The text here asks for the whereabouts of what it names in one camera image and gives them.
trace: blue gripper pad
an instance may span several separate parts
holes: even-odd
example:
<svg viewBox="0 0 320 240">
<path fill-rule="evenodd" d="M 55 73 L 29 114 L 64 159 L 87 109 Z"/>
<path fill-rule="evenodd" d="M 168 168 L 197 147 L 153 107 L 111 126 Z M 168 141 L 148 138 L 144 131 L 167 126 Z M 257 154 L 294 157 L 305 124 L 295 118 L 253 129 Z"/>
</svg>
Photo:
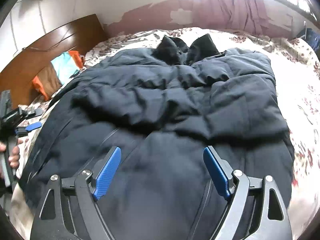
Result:
<svg viewBox="0 0 320 240">
<path fill-rule="evenodd" d="M 203 160 L 218 194 L 228 201 L 231 196 L 228 187 L 228 178 L 208 147 L 203 151 Z"/>
<path fill-rule="evenodd" d="M 31 132 L 35 129 L 40 128 L 41 126 L 42 126 L 41 122 L 35 122 L 35 123 L 29 124 L 28 126 L 26 126 L 25 129 L 27 132 Z"/>
<path fill-rule="evenodd" d="M 96 179 L 96 188 L 93 192 L 93 195 L 96 198 L 96 200 L 99 200 L 102 196 L 104 196 L 107 193 L 113 176 L 115 175 L 116 170 L 118 169 L 120 161 L 121 150 L 119 147 L 117 147 Z"/>
</svg>

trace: wooden headboard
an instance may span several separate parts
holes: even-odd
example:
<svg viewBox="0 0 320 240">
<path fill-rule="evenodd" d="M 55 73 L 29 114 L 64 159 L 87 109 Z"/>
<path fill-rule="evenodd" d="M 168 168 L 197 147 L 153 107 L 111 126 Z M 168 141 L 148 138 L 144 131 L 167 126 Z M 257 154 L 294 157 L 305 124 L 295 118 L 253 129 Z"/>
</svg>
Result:
<svg viewBox="0 0 320 240">
<path fill-rule="evenodd" d="M 51 60 L 68 50 L 85 55 L 101 41 L 107 39 L 95 14 L 67 23 L 42 36 L 20 52 L 0 72 L 0 92 L 11 90 L 13 107 L 29 105 L 39 93 L 32 79 Z"/>
</svg>

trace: metal screw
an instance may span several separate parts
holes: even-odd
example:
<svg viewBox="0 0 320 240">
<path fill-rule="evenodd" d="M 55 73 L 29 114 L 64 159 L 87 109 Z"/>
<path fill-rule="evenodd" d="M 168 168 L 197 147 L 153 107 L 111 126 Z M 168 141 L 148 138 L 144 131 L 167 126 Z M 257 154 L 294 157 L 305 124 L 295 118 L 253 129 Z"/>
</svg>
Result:
<svg viewBox="0 0 320 240">
<path fill-rule="evenodd" d="M 273 181 L 273 177 L 268 175 L 266 176 L 266 181 L 272 182 Z"/>
<path fill-rule="evenodd" d="M 241 170 L 234 170 L 234 171 L 233 171 L 233 174 L 236 175 L 236 176 L 238 176 L 238 177 L 240 177 L 240 176 L 242 176 L 243 173 L 242 173 Z"/>
<path fill-rule="evenodd" d="M 51 176 L 50 179 L 51 179 L 52 181 L 55 181 L 55 180 L 58 179 L 58 175 L 54 174 L 54 175 Z"/>
<path fill-rule="evenodd" d="M 82 171 L 82 173 L 83 173 L 83 174 L 86 174 L 86 175 L 88 175 L 88 176 L 89 176 L 89 175 L 90 175 L 90 173 L 91 173 L 91 171 L 90 171 L 90 170 L 84 170 L 84 171 Z"/>
</svg>

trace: black fabric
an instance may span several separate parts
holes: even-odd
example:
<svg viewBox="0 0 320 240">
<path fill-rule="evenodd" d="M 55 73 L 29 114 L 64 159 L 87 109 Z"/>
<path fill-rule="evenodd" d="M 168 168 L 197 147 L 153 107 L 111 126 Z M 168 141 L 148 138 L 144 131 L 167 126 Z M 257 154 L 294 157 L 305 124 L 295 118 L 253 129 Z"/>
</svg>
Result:
<svg viewBox="0 0 320 240">
<path fill-rule="evenodd" d="M 122 50 L 74 78 L 51 102 L 19 182 L 35 207 L 52 174 L 70 177 L 112 146 L 122 152 L 98 201 L 117 240 L 209 239 L 226 205 L 203 162 L 213 145 L 247 176 L 272 175 L 291 197 L 293 147 L 264 54 L 220 54 L 209 35 L 190 48 Z M 248 225 L 252 201 L 237 231 Z"/>
</svg>

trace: curtain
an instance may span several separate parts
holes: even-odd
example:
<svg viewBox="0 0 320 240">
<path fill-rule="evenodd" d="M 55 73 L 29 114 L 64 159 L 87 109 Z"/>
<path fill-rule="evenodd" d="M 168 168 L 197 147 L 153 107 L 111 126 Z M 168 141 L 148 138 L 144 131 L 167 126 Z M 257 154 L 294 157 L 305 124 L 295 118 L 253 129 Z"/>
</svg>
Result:
<svg viewBox="0 0 320 240">
<path fill-rule="evenodd" d="M 233 29 L 263 34 L 268 16 L 263 0 L 194 0 L 193 24 L 203 29 Z"/>
</svg>

